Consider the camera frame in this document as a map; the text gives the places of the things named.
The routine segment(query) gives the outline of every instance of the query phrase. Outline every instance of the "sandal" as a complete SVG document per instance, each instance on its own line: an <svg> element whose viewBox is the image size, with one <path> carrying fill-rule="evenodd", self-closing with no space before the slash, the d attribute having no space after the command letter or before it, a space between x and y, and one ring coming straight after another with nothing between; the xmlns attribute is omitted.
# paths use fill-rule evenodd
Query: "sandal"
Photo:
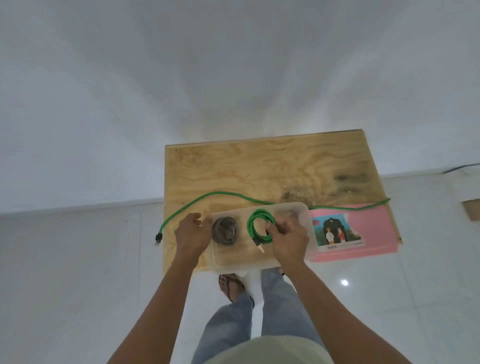
<svg viewBox="0 0 480 364"><path fill-rule="evenodd" d="M218 276L218 285L220 285L220 278L222 278L222 277L225 277L225 280L226 280L226 282L225 282L225 285L227 287L226 295L227 295L227 298L230 300L230 302L233 302L232 299L230 298L230 282L235 282L235 283L239 284L245 290L245 292L247 291L245 289L245 285L243 284L243 282L240 279L232 278L232 277L229 277L225 274L220 274ZM253 306L255 307L255 302L253 301L253 298L251 296L249 296L249 297L252 300Z"/></svg>

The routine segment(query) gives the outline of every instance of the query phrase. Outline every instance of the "plastic tray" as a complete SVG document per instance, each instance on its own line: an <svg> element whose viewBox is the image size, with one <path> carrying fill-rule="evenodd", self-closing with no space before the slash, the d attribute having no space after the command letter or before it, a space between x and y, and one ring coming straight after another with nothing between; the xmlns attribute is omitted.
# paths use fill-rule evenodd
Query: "plastic tray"
<svg viewBox="0 0 480 364"><path fill-rule="evenodd" d="M277 214L294 214L300 225L307 229L309 237L305 260L310 260L315 256L317 253L317 240L312 220L309 217L308 207L302 202L240 208L212 214L214 222L218 218L230 216L239 225L239 235L235 244L226 246L218 244L213 240L210 242L207 249L207 262L212 271L225 274L251 268L264 269L280 265L273 256L271 243L263 245L265 253L262 253L248 235L247 220L258 208L263 208L274 216ZM266 222L262 219L256 219L254 222L255 229L260 234L265 231L265 225Z"/></svg>

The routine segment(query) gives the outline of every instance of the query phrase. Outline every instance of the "jeans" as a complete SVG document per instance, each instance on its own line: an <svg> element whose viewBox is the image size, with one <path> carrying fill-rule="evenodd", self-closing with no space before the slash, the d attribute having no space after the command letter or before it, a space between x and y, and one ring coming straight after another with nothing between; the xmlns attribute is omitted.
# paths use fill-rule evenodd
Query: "jeans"
<svg viewBox="0 0 480 364"><path fill-rule="evenodd" d="M264 320L262 336L290 335L310 339L325 347L295 289L276 268L262 270ZM220 307L205 326L192 364L201 364L217 354L250 340L253 303L247 293Z"/></svg>

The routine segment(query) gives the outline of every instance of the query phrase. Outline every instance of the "right hand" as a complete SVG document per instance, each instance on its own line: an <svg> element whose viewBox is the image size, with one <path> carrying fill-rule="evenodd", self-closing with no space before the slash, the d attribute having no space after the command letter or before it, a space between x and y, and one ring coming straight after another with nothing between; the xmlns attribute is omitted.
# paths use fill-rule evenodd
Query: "right hand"
<svg viewBox="0 0 480 364"><path fill-rule="evenodd" d="M275 220L277 226L268 223L267 231L272 236L273 255L288 275L289 270L304 264L309 241L307 229L293 216L275 216Z"/></svg>

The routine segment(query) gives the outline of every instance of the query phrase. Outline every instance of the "green cable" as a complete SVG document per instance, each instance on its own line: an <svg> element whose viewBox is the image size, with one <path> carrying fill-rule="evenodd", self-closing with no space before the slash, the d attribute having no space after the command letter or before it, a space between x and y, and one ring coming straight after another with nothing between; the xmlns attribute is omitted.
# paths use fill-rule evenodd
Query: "green cable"
<svg viewBox="0 0 480 364"><path fill-rule="evenodd" d="M187 203L185 206L183 206L182 208L178 209L177 211L175 211L173 214L171 214L162 224L162 226L160 226L160 230L158 231L158 234L155 236L155 241L156 241L156 245L159 245L160 242L162 241L162 238L163 238L163 229L165 228L165 225L167 225L170 220L172 220L175 216L177 216L179 213L185 211L186 209L188 209L190 206L192 206L194 203L200 201L202 198L205 198L207 196L211 196L213 194L226 194L226 195L229 195L229 196L237 196L237 197L241 197L243 198L244 200L247 200L247 201L251 201L251 202L255 202L257 204L262 204L262 205L275 205L275 202L270 202L270 201L262 201L262 200L257 200L256 198L251 198L251 197L248 197L248 196L245 196L244 194L239 194L237 192L226 192L226 191L213 191L213 192L209 192L207 194L203 194L201 195L200 197L197 197L196 199L194 199L193 201ZM314 209L317 209L317 208L328 208L328 209L332 209L332 210L345 210L345 211L362 211L362 210L367 210L369 208L373 208L373 207L377 207L377 206L380 206L380 205L385 205L388 201L390 201L390 198L386 198L385 200L382 200L380 202L377 202L376 204L372 204L372 205L367 205L367 206L363 206L363 207L336 207L336 206L312 206L312 207L309 207L308 209L309 210L314 210Z"/></svg>
<svg viewBox="0 0 480 364"><path fill-rule="evenodd" d="M271 222L272 224L276 225L275 218L267 210L259 208L255 210L254 213L251 214L247 220L247 231L250 237L252 238L252 240L255 242L255 245L258 246L260 244L271 243L272 236L270 234L267 234L266 236L260 235L259 233L257 233L257 230L255 230L255 227L253 226L253 222L255 221L256 218L262 218L263 220L267 222Z"/></svg>

